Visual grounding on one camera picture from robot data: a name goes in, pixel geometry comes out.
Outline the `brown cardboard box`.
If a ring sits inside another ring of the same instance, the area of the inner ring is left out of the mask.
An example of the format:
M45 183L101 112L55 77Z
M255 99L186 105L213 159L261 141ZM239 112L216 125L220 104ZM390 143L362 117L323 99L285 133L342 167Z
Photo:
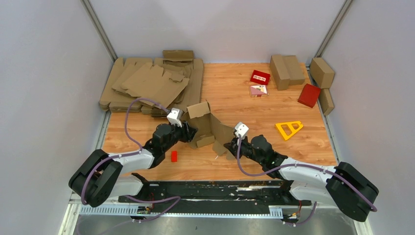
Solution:
M226 155L227 160L235 156L225 148L235 137L234 128L223 124L210 110L208 102L202 102L187 107L187 112L182 116L183 121L197 129L193 140L189 143L193 149L212 144L212 150L218 155Z

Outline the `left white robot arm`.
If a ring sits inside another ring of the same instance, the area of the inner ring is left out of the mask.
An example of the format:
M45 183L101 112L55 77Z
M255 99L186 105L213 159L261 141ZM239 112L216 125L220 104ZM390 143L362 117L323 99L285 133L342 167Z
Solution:
M72 175L69 187L81 197L84 205L93 208L108 198L124 195L145 202L150 196L150 189L144 185L143 177L132 172L155 168L165 159L171 147L179 141L191 142L197 131L187 121L180 126L164 123L156 127L142 150L108 154L96 149Z

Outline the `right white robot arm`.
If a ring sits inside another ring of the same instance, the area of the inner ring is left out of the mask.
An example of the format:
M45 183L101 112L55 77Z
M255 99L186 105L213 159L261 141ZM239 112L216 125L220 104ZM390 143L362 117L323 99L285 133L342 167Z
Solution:
M379 189L349 163L324 166L297 161L274 151L263 135L251 141L247 137L235 137L224 147L235 156L238 164L245 156L262 167L262 175L287 181L289 185L279 191L285 204L296 200L321 202L336 206L359 222L366 221L371 211L377 211L374 202Z

